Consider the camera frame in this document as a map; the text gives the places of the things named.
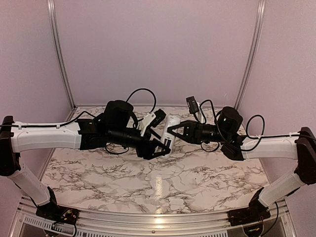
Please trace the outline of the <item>white remote control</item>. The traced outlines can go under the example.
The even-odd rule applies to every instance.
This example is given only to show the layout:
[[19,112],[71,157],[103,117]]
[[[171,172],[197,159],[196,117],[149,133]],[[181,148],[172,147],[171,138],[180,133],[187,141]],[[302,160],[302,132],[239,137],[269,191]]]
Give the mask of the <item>white remote control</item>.
[[171,153],[172,153],[172,149],[173,149],[173,145],[174,145],[174,141],[175,141],[175,136],[168,133],[167,129],[171,126],[175,126],[178,125],[181,122],[181,119],[177,116],[174,115],[168,115],[166,117],[166,122],[165,122],[165,126],[163,129],[163,133],[161,136],[160,141],[162,143],[164,143],[169,149],[170,152],[166,155],[160,156],[159,158],[163,158],[163,159],[167,159],[170,157]]

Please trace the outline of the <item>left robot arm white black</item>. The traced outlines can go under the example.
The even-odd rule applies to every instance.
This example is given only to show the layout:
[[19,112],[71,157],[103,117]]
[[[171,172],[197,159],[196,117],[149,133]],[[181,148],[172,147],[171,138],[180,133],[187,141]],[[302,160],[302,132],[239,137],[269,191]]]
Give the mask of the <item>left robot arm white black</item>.
[[93,150],[113,143],[134,148],[137,156],[146,160],[169,154],[171,149],[152,139],[148,131],[165,118],[165,112],[159,109],[138,121],[133,110],[128,102],[115,100],[91,119],[78,117],[65,123],[30,124],[6,116],[0,126],[0,174],[31,197],[38,210],[57,220],[64,208],[58,205],[53,190],[20,163],[21,152],[53,148]]

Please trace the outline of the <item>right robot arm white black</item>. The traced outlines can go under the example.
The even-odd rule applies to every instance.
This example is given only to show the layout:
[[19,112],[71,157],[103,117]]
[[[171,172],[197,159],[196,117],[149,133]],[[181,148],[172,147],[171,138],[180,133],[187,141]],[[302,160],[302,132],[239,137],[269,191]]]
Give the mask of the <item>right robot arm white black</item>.
[[244,216],[255,221],[278,199],[290,195],[304,185],[316,182],[316,138],[308,127],[297,133],[276,136],[249,137],[237,134],[242,116],[226,106],[214,115],[214,124],[185,120],[170,126],[167,131],[190,144],[217,142],[229,159],[243,161],[252,158],[288,158],[297,166],[270,185],[255,193]]

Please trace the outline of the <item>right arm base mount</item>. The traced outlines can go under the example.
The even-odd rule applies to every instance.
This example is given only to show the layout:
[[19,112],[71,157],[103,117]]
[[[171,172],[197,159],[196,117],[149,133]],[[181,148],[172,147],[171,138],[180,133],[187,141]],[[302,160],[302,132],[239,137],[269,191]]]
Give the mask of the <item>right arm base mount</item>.
[[263,221],[271,217],[270,211],[264,206],[249,206],[246,208],[228,211],[228,220],[231,226],[245,225]]

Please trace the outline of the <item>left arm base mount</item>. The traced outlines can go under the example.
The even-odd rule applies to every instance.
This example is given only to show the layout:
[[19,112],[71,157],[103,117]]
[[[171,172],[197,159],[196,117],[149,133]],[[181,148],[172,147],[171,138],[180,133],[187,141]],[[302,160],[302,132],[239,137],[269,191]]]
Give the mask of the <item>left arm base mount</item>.
[[79,210],[65,206],[39,206],[36,215],[54,221],[55,224],[66,223],[74,225],[77,222]]

